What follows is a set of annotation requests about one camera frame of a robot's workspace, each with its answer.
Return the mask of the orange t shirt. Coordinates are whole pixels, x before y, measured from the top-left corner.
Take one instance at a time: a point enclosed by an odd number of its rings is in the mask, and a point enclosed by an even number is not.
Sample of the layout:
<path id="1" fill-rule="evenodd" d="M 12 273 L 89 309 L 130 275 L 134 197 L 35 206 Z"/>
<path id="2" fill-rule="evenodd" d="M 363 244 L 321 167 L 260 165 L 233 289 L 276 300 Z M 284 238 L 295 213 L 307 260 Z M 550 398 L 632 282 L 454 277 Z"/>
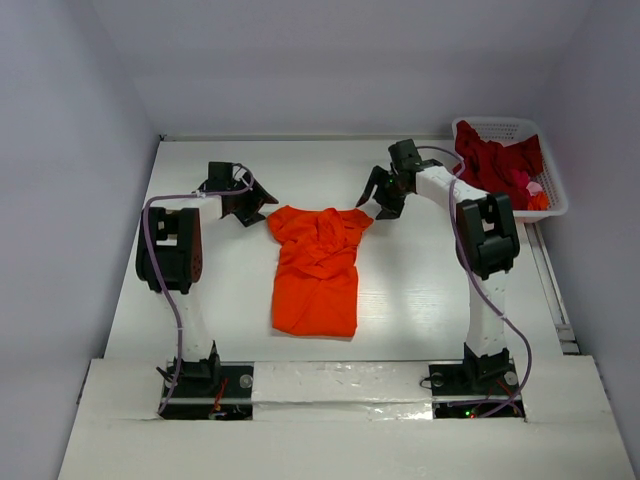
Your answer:
<path id="1" fill-rule="evenodd" d="M 352 338 L 357 329 L 358 248 L 374 220 L 359 209 L 284 206 L 267 218 L 280 245 L 272 327 L 298 337 Z"/>

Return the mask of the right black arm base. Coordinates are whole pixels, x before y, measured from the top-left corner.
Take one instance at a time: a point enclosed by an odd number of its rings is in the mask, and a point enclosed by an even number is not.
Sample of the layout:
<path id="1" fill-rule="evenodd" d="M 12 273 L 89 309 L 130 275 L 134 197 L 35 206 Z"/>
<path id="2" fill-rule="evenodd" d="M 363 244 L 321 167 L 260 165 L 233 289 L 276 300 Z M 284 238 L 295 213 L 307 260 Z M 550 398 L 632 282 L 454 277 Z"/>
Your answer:
<path id="1" fill-rule="evenodd" d="M 488 415 L 493 408 L 506 402 L 519 388 L 513 363 L 503 373 L 474 383 L 461 363 L 437 363 L 429 366 L 428 375 L 419 385 L 431 392 L 435 419 L 475 419 L 526 417 L 521 396 L 518 395 L 500 410 Z"/>

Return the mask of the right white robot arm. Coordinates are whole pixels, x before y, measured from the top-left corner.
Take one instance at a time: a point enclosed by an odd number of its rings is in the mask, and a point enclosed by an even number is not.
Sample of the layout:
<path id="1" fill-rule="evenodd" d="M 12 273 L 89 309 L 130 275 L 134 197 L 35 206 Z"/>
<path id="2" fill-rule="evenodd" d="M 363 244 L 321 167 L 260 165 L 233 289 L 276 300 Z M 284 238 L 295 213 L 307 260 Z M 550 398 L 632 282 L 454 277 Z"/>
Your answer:
<path id="1" fill-rule="evenodd" d="M 491 194 L 461 179 L 441 162 L 425 160 L 412 139 L 388 148 L 390 166 L 372 169 L 357 204 L 374 200 L 378 220 L 401 216 L 406 197 L 415 194 L 450 215 L 456 255 L 469 282 L 469 329 L 460 368 L 462 384 L 482 392 L 509 366 L 504 336 L 507 275 L 520 243 L 508 195 Z"/>

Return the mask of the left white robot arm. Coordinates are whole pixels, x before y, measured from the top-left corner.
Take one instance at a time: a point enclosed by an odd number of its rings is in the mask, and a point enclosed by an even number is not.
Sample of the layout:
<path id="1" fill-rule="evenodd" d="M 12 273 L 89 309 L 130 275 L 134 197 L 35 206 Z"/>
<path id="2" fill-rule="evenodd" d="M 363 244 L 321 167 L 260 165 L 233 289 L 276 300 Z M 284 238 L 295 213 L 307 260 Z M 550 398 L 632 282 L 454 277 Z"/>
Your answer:
<path id="1" fill-rule="evenodd" d="M 209 395 L 221 383 L 221 370 L 209 361 L 211 342 L 198 302 L 180 304 L 175 294 L 187 296 L 201 279 L 204 269 L 202 230 L 227 217 L 245 227 L 265 219 L 261 209 L 278 200 L 241 163 L 210 162 L 207 178 L 189 193 L 156 195 L 141 211 L 135 258 L 137 277 L 153 292 L 165 297 L 176 325 L 174 359 L 160 371 L 170 381 L 184 376 L 195 392 Z"/>

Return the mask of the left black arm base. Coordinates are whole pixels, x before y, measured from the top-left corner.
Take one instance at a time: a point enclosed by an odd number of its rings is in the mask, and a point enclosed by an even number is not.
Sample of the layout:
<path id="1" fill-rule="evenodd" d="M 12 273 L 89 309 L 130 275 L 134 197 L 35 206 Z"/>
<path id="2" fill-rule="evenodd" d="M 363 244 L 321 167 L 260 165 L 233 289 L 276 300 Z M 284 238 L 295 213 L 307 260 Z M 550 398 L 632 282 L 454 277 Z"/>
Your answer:
<path id="1" fill-rule="evenodd" d="M 253 363 L 185 362 L 167 405 L 166 420 L 244 421 L 253 416 Z"/>

